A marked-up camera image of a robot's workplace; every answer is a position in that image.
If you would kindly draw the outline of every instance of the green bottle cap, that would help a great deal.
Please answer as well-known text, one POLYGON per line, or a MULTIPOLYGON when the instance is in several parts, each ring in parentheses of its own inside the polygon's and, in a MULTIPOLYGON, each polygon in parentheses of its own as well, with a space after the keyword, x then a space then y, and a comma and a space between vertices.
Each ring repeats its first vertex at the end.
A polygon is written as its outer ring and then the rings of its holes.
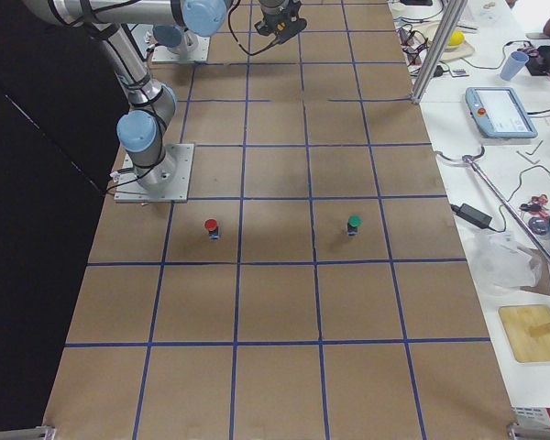
POLYGON ((348 218, 348 224, 352 227, 359 227, 361 223, 363 223, 363 221, 358 215, 351 215, 350 218, 348 218))

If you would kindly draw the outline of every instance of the metal mounting plate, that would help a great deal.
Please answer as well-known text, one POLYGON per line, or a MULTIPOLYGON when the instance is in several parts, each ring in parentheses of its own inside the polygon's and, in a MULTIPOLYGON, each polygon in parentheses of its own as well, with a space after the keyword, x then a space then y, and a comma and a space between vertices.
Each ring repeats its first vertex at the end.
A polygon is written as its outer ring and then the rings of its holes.
POLYGON ((158 46, 153 52, 151 61, 157 64, 191 64, 193 62, 206 62, 208 52, 210 51, 210 39, 208 37, 198 37, 198 45, 191 52, 184 55, 177 55, 169 52, 164 46, 158 46))
MULTIPOLYGON (((171 154, 177 163, 175 175, 160 192, 148 192, 137 181, 127 183, 116 189, 114 199, 118 203, 150 203, 150 202, 187 202, 192 176, 194 144, 169 144, 165 146, 167 154, 171 154)), ((132 168, 132 160, 126 155, 123 168, 132 168)), ((122 184, 135 179, 132 172, 121 174, 118 183, 122 184)))

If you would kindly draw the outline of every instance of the plastic bag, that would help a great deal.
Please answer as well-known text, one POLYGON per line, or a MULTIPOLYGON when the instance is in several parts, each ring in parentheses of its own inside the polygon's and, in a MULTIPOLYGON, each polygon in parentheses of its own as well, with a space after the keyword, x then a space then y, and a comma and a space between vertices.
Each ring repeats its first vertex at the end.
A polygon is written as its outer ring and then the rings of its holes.
POLYGON ((513 233, 481 231, 472 259, 473 277, 501 287, 535 287, 542 277, 542 259, 515 241, 513 233))

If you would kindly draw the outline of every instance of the black curtain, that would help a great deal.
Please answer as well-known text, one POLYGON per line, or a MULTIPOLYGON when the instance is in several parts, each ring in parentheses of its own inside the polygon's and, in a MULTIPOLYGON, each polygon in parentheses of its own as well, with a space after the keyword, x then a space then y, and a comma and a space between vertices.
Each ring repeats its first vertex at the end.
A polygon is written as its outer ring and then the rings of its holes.
POLYGON ((127 109, 82 29, 0 0, 0 430, 42 423, 127 109))

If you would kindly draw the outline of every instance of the yellow ball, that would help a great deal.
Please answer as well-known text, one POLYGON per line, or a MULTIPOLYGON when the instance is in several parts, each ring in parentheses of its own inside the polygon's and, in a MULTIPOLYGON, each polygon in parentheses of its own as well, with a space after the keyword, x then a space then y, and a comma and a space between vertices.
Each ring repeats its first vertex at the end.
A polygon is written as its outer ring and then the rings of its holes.
POLYGON ((455 30, 452 33, 452 36, 450 36, 450 41, 448 41, 448 46, 458 46, 462 44, 464 40, 465 40, 465 34, 460 32, 459 30, 455 30))

